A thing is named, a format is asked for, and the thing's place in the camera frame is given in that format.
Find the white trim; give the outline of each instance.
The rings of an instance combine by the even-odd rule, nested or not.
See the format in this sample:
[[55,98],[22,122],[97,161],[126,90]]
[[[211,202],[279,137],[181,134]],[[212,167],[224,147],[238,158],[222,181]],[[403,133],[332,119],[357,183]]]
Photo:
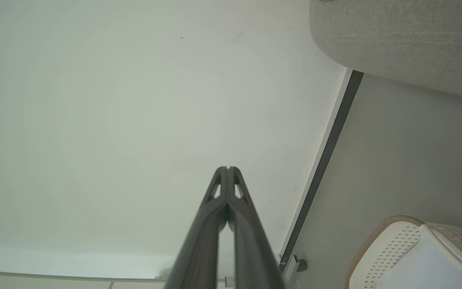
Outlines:
[[299,218],[300,210],[302,208],[304,200],[306,199],[306,196],[308,195],[308,190],[310,189],[311,181],[313,181],[313,177],[315,176],[315,171],[317,170],[318,163],[320,162],[322,153],[324,151],[324,148],[326,147],[326,143],[328,141],[329,134],[332,129],[332,125],[334,124],[334,120],[336,119],[336,115],[338,114],[338,110],[340,108],[341,101],[343,100],[343,95],[345,94],[345,90],[347,89],[347,85],[349,84],[352,71],[353,71],[352,69],[344,67],[343,72],[341,73],[341,77],[340,77],[341,81],[338,81],[337,83],[335,99],[330,107],[329,114],[326,120],[326,126],[320,137],[320,143],[317,146],[317,150],[315,153],[315,161],[313,163],[312,168],[308,172],[306,185],[304,186],[304,190],[302,194],[300,195],[299,205],[297,206],[297,209],[294,212],[292,223],[290,225],[290,228],[288,229],[288,232],[286,233],[286,238],[284,239],[283,246],[281,247],[281,250],[279,251],[279,254],[281,256],[283,256],[284,251],[286,250],[286,246],[288,245],[288,240],[290,240],[290,236],[292,235],[292,232],[295,227],[295,222],[297,222],[297,218]]

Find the gray fabric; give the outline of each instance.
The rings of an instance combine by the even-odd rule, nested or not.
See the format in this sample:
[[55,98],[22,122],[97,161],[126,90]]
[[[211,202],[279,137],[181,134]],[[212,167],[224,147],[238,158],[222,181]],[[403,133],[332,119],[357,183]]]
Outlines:
[[339,64],[462,96],[462,0],[310,0],[310,25]]

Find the gray fabric sofa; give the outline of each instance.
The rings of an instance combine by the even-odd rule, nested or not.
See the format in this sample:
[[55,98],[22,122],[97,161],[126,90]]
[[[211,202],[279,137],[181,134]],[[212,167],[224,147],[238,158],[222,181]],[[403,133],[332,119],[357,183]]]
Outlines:
[[462,0],[310,0],[310,26],[339,64],[462,96]]

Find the dark gray strip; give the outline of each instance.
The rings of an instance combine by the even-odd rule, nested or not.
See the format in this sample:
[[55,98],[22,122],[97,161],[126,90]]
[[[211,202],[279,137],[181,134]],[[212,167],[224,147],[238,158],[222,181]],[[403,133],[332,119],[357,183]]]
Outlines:
[[279,263],[279,269],[281,270],[281,272],[284,271],[284,267],[286,267],[286,263],[290,259],[290,255],[292,254],[292,251],[295,247],[295,242],[299,237],[302,225],[304,224],[306,216],[310,211],[311,203],[313,203],[313,199],[315,198],[315,194],[317,193],[320,182],[322,181],[324,172],[326,172],[330,156],[332,155],[332,151],[336,146],[336,142],[338,141],[341,129],[345,124],[345,119],[347,119],[347,115],[349,114],[349,110],[352,106],[352,101],[356,96],[356,92],[359,88],[359,84],[361,84],[362,78],[363,73],[359,71],[352,71],[351,78],[349,79],[349,83],[347,84],[347,88],[345,89],[345,94],[343,95],[343,100],[341,101],[340,108],[338,110],[338,113],[336,114],[336,119],[332,124],[332,129],[330,130],[329,138],[326,142],[326,146],[324,147],[324,151],[322,152],[322,157],[320,158],[317,170],[315,171],[315,175],[313,176],[313,180],[311,181],[310,188],[308,189],[308,194],[306,195],[306,199],[304,199],[304,203],[302,204],[302,208],[300,209],[299,217],[297,217],[297,221],[295,222],[294,229],[292,231],[292,234],[290,235],[288,244],[286,245],[286,250],[284,251],[284,254],[281,257],[281,262]]

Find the gray floor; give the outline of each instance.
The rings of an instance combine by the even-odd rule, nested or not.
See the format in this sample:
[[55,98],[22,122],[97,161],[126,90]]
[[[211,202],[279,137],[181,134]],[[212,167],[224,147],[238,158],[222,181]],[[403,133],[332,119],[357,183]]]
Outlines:
[[462,97],[365,75],[294,254],[291,288],[343,288],[361,244],[404,214],[462,227]]

